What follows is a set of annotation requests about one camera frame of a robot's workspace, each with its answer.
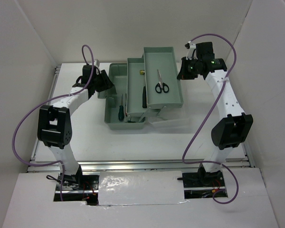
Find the black scissors handle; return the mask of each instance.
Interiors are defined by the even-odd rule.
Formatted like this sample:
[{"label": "black scissors handle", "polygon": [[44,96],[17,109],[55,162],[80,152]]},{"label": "black scissors handle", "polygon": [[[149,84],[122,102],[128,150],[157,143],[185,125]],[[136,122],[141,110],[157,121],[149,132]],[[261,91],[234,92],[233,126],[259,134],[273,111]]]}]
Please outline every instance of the black scissors handle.
[{"label": "black scissors handle", "polygon": [[161,85],[159,83],[156,84],[155,86],[155,91],[158,93],[158,94],[161,94],[162,91],[166,94],[167,92],[169,92],[169,86],[166,84],[166,83],[162,83],[162,88],[161,88]]}]

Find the white plastic sheet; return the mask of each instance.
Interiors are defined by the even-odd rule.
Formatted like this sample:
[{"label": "white plastic sheet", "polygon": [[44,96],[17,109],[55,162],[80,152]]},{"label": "white plastic sheet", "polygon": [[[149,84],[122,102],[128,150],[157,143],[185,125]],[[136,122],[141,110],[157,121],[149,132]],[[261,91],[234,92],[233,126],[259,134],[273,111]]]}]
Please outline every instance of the white plastic sheet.
[{"label": "white plastic sheet", "polygon": [[102,172],[99,205],[184,203],[181,171]]}]

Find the black screwdriver handle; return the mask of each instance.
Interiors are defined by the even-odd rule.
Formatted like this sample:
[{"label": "black screwdriver handle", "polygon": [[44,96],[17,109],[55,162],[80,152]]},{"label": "black screwdriver handle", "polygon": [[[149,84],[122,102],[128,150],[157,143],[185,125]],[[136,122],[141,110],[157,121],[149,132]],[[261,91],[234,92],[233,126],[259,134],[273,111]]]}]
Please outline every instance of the black screwdriver handle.
[{"label": "black screwdriver handle", "polygon": [[143,87],[142,90],[142,107],[147,108],[147,91],[146,91],[146,86]]},{"label": "black screwdriver handle", "polygon": [[123,105],[119,106],[118,119],[119,121],[124,120],[124,106]]}]

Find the open toolbox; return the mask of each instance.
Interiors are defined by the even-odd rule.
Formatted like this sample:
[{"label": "open toolbox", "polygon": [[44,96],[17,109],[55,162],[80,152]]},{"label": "open toolbox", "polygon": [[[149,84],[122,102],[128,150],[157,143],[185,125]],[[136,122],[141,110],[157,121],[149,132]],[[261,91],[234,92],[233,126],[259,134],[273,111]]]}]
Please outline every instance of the open toolbox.
[{"label": "open toolbox", "polygon": [[[156,92],[158,74],[162,82],[169,86],[168,92]],[[105,94],[98,94],[98,98],[105,98],[104,122],[112,130],[142,129],[147,118],[155,126],[177,126],[178,120],[184,124],[184,120],[189,118],[183,107],[184,96],[177,74],[173,47],[145,47],[142,58],[128,58],[127,63],[112,63],[109,78],[114,87]],[[146,108],[143,108],[144,86]],[[122,121],[118,116],[121,105],[124,111]]]}]

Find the screwdriver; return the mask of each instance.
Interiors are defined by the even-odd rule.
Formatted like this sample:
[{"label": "screwdriver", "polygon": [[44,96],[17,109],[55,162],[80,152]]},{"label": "screwdriver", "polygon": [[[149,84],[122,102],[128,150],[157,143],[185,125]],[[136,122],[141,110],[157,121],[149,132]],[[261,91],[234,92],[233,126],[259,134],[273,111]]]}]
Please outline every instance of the screwdriver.
[{"label": "screwdriver", "polygon": [[119,119],[119,121],[124,120],[123,94],[122,94],[122,105],[119,106],[118,119]]},{"label": "screwdriver", "polygon": [[147,92],[146,92],[146,80],[145,76],[143,77],[143,90],[142,90],[142,107],[147,108]]},{"label": "screwdriver", "polygon": [[145,71],[140,70],[139,71],[140,75],[143,75],[143,89],[142,89],[142,107],[147,108],[147,91],[146,91],[146,79],[145,79]]}]

